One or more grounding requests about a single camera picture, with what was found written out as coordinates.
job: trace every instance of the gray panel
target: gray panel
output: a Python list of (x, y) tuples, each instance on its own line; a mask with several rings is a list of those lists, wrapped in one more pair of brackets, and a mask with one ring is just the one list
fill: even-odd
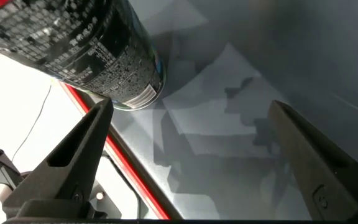
[(358, 160), (358, 1), (131, 0), (167, 64), (114, 127), (185, 218), (309, 219), (267, 109)]

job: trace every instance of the black spray can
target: black spray can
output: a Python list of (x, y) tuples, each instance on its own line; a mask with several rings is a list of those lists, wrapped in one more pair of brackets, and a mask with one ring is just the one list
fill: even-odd
[(12, 0), (0, 7), (0, 53), (119, 110), (162, 91), (165, 68), (127, 0)]

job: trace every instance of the white floor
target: white floor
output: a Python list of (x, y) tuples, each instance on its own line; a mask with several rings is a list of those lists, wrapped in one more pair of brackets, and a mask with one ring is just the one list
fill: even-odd
[(58, 82), (0, 55), (0, 148), (12, 159), (23, 143), (13, 160), (19, 171), (33, 170), (81, 117)]

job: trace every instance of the spray can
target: spray can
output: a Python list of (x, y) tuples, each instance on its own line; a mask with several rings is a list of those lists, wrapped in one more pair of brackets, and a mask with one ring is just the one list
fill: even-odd
[(119, 110), (145, 108), (165, 83), (127, 0), (0, 0), (0, 53)]

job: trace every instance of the red edge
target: red edge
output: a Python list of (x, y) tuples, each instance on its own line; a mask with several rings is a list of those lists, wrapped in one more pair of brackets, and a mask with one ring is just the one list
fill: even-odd
[[(66, 87), (68, 91), (73, 95), (74, 99), (85, 111), (85, 113), (87, 113), (90, 109), (84, 103), (81, 96), (70, 85), (66, 85)], [(129, 178), (132, 179), (132, 182), (135, 184), (143, 198), (146, 199), (146, 203), (148, 203), (153, 212), (159, 217), (159, 219), (169, 220), (170, 218), (165, 212), (165, 210), (158, 203), (157, 199), (152, 195), (151, 191), (146, 187), (146, 184), (139, 177), (139, 174), (136, 172), (136, 170), (128, 162), (128, 159), (124, 156), (119, 146), (111, 139), (110, 136), (107, 137), (106, 143), (113, 149), (114, 153), (117, 155), (117, 158), (122, 164), (121, 168), (129, 176)]]

